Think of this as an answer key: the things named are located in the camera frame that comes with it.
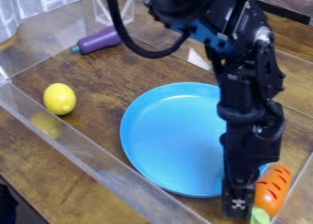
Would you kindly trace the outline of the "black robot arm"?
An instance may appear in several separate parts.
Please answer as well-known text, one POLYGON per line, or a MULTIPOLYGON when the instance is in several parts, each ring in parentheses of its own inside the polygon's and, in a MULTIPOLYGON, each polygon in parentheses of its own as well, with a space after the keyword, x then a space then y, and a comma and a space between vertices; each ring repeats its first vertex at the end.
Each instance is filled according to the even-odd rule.
POLYGON ((250 215, 259 167, 279 156, 284 117, 272 101, 283 91, 274 35, 254 0, 144 0, 153 19, 204 44, 220 88, 218 116, 226 121, 222 212, 250 215))

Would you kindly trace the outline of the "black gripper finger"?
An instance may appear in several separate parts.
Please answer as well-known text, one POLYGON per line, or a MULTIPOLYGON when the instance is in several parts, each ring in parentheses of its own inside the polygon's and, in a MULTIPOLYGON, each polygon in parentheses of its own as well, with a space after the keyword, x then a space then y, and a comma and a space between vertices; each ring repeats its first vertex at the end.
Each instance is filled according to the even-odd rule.
POLYGON ((236 187, 227 179, 222 180, 222 214, 226 218, 247 219, 250 216, 255 186, 236 187))

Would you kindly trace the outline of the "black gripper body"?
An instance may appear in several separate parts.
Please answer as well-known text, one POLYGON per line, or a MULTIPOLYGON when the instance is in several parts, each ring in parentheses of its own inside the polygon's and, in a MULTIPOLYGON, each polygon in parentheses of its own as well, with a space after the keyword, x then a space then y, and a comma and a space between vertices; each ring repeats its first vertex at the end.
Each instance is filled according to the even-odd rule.
POLYGON ((284 128, 280 104, 263 98, 254 79, 219 75, 218 116, 226 121, 220 136, 224 181, 250 186, 260 165, 275 162, 284 128))

